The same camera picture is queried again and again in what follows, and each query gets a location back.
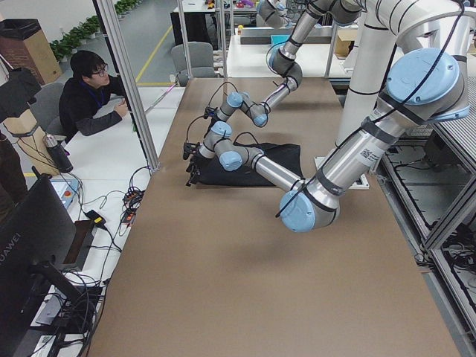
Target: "trash bin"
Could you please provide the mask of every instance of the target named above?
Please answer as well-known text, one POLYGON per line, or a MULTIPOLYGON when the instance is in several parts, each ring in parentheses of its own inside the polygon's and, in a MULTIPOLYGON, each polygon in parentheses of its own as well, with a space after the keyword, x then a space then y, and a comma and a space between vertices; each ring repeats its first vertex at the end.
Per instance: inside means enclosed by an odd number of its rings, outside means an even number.
POLYGON ((62 74, 37 19, 0 22, 0 54, 14 68, 28 68, 40 84, 53 82, 62 74))

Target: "metal frame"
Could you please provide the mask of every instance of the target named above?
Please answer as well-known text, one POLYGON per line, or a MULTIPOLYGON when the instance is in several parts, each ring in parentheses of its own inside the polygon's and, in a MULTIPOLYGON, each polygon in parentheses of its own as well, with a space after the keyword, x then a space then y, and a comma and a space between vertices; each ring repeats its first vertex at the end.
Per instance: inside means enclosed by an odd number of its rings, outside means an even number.
POLYGON ((112 0, 93 0, 94 9, 100 20, 101 30, 106 38, 106 44, 111 53, 117 73, 122 79, 126 101, 131 111, 131 118, 137 128, 137 135, 146 157, 149 169, 155 172, 160 167, 157 151, 150 132, 149 124, 144 113, 141 96, 135 85, 134 75, 126 51, 126 44, 120 32, 119 20, 112 0))

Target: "aluminum pole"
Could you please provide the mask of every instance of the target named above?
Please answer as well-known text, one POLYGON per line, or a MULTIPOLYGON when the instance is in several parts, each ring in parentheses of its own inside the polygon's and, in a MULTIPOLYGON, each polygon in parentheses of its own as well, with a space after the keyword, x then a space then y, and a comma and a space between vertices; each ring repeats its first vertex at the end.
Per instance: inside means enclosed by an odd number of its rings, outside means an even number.
POLYGON ((228 79, 228 71, 226 65, 226 28, 225 28, 225 6, 224 0, 219 0, 219 22, 220 22, 220 40, 222 43, 222 59, 223 59, 223 77, 228 79))
POLYGON ((339 26, 337 25, 337 23, 335 21, 332 21, 332 37, 330 40, 329 54, 327 55, 326 73, 324 74, 324 78, 329 78, 330 66, 332 65, 332 58, 334 57, 335 40, 337 37, 338 28, 339 26))
POLYGON ((235 5, 233 4, 233 0, 230 0, 230 36, 235 34, 235 18, 234 18, 234 8, 235 5))
POLYGON ((190 61, 190 49, 188 47, 187 23, 185 22, 184 4, 182 0, 177 0, 178 18, 180 19, 181 39, 184 43, 185 63, 187 64, 188 79, 193 78, 192 62, 190 61))
POLYGON ((160 164, 158 162, 157 152, 155 150, 152 134, 150 133, 149 124, 144 113, 139 90, 135 85, 134 75, 126 51, 126 44, 120 32, 119 20, 115 12, 112 0, 93 0, 94 7, 98 12, 98 16, 103 23, 105 36, 109 42, 109 50, 115 59, 123 87, 126 92, 126 101, 131 110, 131 117, 138 132, 139 141, 141 142, 149 169, 152 172, 158 170, 160 164))

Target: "black hair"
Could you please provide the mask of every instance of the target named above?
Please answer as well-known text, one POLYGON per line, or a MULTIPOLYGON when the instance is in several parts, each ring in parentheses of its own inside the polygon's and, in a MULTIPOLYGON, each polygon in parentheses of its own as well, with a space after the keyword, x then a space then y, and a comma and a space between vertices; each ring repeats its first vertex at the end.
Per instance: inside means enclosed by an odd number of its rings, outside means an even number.
POLYGON ((105 62, 98 54, 81 50, 71 57, 69 64, 73 70, 73 78, 82 80, 83 76, 91 78, 105 62))

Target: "huawei logo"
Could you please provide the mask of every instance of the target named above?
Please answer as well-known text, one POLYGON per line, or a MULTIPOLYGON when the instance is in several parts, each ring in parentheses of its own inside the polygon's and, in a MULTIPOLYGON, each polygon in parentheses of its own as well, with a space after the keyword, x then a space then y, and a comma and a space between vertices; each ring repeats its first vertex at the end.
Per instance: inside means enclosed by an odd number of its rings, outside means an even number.
POLYGON ((20 235, 18 233, 15 233, 10 239, 9 243, 7 246, 5 246, 1 251, 0 251, 0 266, 3 264, 3 262, 7 259, 8 254, 15 248, 16 243, 20 240, 20 235))

